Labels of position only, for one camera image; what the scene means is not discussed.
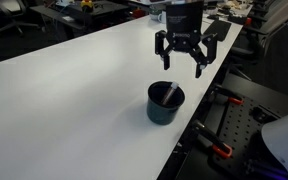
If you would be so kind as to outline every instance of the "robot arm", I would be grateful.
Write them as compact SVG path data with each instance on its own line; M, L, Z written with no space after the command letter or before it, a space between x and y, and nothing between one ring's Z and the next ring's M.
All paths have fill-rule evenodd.
M181 0L166 6L167 32L162 30L155 34L155 53L164 61L164 70L170 67L171 51L190 54L197 63L196 78L216 58L217 35L201 35L203 6L203 0ZM164 39L169 43L166 49ZM200 41L208 49L207 56L198 45Z

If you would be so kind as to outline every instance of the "black cup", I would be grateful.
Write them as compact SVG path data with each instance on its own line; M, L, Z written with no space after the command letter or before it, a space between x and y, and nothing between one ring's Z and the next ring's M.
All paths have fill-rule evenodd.
M162 99L171 84L171 82L159 81L148 88L147 115L150 120L156 124L170 124L173 121L178 108L185 100L183 90L180 87L177 87L168 103L166 105L162 104Z

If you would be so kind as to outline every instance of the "white tabletop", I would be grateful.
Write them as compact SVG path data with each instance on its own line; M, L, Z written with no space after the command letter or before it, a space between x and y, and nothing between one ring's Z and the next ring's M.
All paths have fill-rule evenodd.
M161 29L147 16L0 63L0 180L156 179L241 26L199 79L188 54L173 52L163 70ZM186 96L167 126L146 115L156 81Z

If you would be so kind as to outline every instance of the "floor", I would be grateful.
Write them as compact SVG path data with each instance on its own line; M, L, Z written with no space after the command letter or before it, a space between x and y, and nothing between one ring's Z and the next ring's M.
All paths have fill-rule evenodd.
M15 29L0 35L0 61L65 41L61 26L51 22L47 24L47 32L34 28L23 31L24 37ZM274 36L266 58L243 71L254 82L288 95L288 26Z

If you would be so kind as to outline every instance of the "red clip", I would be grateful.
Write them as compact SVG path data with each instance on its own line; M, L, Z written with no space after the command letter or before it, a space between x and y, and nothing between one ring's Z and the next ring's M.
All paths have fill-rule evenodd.
M215 144L213 144L212 148L213 148L213 150L214 150L218 155L220 155L222 158L227 159L227 158L231 157L233 150L232 150L232 148L231 148L229 145L227 145L227 144L224 144L224 145L230 150L228 153L222 151L222 150L221 150L220 148L218 148Z
M234 104L237 104L237 105L241 105L244 103L243 100L238 100L238 99L235 99L235 98L228 98L228 101L234 103Z

